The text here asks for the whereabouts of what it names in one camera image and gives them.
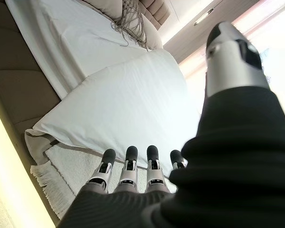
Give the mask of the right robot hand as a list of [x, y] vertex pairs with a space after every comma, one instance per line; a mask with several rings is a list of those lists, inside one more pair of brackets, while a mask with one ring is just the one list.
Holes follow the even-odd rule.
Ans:
[[148, 193], [129, 183], [103, 194], [88, 181], [61, 228], [285, 228], [285, 114], [256, 48], [229, 22], [207, 46], [205, 99], [196, 136], [171, 158], [184, 158], [170, 181]]

